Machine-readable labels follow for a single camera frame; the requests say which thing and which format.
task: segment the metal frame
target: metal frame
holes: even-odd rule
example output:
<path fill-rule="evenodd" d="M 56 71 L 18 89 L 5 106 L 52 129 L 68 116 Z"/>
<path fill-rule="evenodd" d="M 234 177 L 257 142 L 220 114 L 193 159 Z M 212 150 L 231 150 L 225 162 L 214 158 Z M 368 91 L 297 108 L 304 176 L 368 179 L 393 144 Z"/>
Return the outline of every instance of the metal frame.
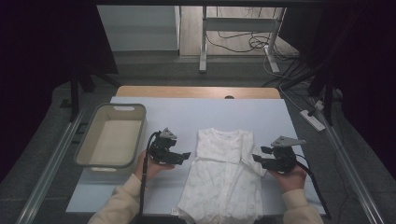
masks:
<path fill-rule="evenodd" d="M 361 177 L 359 176 L 358 171 L 352 163 L 352 160 L 349 158 L 346 148 L 342 144 L 340 138 L 338 137 L 335 129 L 331 126 L 325 116 L 322 113 L 318 113 L 318 117 L 320 121 L 324 123 L 324 126 L 327 129 L 327 135 L 329 137 L 330 142 L 332 143 L 332 148 L 335 153 L 337 153 L 337 157 L 340 160 L 341 165 L 346 173 L 346 177 L 350 181 L 351 187 L 354 189 L 355 193 L 358 195 L 359 201 L 361 202 L 361 206 L 366 213 L 366 216 L 370 220 L 370 223 L 374 224 L 384 224 L 384 219 L 382 218 L 379 210 L 375 204 L 373 197 L 370 194 L 370 191 L 364 185 Z"/>
<path fill-rule="evenodd" d="M 57 147 L 53 151 L 46 168 L 44 169 L 42 175 L 37 181 L 35 188 L 32 191 L 27 203 L 23 207 L 20 216 L 17 219 L 17 224 L 29 224 L 35 219 L 46 194 L 50 188 L 53 178 L 58 172 L 59 166 L 64 159 L 64 154 L 66 153 L 70 143 L 72 142 L 73 136 L 78 129 L 78 125 L 82 120 L 82 117 L 87 109 L 87 102 L 83 100 L 83 107 L 79 110 L 74 121 L 69 122 L 64 134 L 59 141 Z"/>
<path fill-rule="evenodd" d="M 201 41 L 201 54 L 199 61 L 200 73 L 206 72 L 206 31 L 225 31 L 225 32 L 263 32 L 271 33 L 268 46 L 265 46 L 265 54 L 271 66 L 272 72 L 279 74 L 279 68 L 274 58 L 274 45 L 280 25 L 285 15 L 285 8 L 282 7 L 276 19 L 260 19 L 260 18 L 217 18 L 207 17 L 206 7 L 203 7 L 203 22 L 202 22 L 202 41 Z"/>

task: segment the white table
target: white table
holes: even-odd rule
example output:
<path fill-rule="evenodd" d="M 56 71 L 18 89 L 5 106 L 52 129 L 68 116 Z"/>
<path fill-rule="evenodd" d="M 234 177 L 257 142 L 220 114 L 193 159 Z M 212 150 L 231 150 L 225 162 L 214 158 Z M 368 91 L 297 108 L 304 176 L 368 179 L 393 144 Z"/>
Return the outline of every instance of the white table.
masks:
<path fill-rule="evenodd" d="M 171 149 L 178 153 L 191 152 L 190 159 L 183 165 L 177 166 L 173 171 L 161 172 L 148 182 L 144 208 L 146 216 L 169 216 L 172 208 L 177 205 L 195 157 L 199 130 L 214 127 L 220 131 L 251 131 L 254 132 L 258 147 L 270 146 L 280 135 L 297 138 L 285 102 L 280 99 L 113 97 L 111 103 L 139 103 L 147 108 L 145 143 L 152 133 L 168 127 L 177 135 L 177 144 Z M 293 149 L 297 154 L 304 155 L 299 146 Z M 110 197 L 114 187 L 123 184 L 127 178 L 128 176 L 90 175 L 85 170 L 66 212 L 96 212 Z M 308 201 L 324 214 L 309 178 L 305 189 Z M 262 179 L 262 201 L 266 216 L 282 215 L 285 212 L 279 186 L 269 174 Z"/>

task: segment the power strip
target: power strip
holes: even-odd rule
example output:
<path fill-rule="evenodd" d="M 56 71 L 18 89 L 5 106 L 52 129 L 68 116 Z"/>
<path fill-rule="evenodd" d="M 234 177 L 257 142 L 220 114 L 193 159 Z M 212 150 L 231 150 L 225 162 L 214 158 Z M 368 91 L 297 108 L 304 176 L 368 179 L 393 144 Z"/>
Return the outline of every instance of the power strip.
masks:
<path fill-rule="evenodd" d="M 303 116 L 303 118 L 308 121 L 314 127 L 318 132 L 322 132 L 326 128 L 323 126 L 323 124 L 320 123 L 320 121 L 317 120 L 314 116 L 309 117 L 308 116 L 308 111 L 303 110 L 300 112 L 300 115 Z"/>

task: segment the human hand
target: human hand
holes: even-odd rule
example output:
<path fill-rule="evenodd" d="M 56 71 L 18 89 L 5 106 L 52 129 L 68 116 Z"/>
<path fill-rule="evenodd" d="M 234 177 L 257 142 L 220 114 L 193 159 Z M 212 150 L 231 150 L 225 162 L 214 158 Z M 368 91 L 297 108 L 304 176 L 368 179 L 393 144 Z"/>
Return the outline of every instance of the human hand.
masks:
<path fill-rule="evenodd" d="M 281 174 L 277 171 L 270 170 L 268 170 L 268 172 L 274 176 L 283 192 L 304 188 L 306 172 L 298 165 L 296 165 L 293 170 L 286 174 Z"/>
<path fill-rule="evenodd" d="M 137 161 L 137 167 L 136 171 L 134 172 L 134 175 L 139 178 L 139 180 L 142 180 L 142 175 L 143 175 L 143 162 L 146 157 L 146 150 L 143 150 L 142 153 L 139 155 L 139 159 Z M 154 177 L 156 174 L 158 174 L 162 170 L 172 170 L 175 168 L 175 165 L 172 164 L 159 164 L 156 161 L 154 161 L 150 155 L 148 155 L 148 170 L 147 170 L 147 180 L 150 180 L 152 177 Z"/>

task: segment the white shirt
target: white shirt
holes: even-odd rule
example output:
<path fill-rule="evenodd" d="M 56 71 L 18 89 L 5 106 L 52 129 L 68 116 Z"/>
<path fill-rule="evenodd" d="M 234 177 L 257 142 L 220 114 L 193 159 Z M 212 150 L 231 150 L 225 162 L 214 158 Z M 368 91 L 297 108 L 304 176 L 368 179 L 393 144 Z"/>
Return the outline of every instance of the white shirt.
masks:
<path fill-rule="evenodd" d="M 197 224 L 246 224 L 261 218 L 266 170 L 252 153 L 261 154 L 251 132 L 199 131 L 197 157 L 177 205 L 180 217 Z"/>

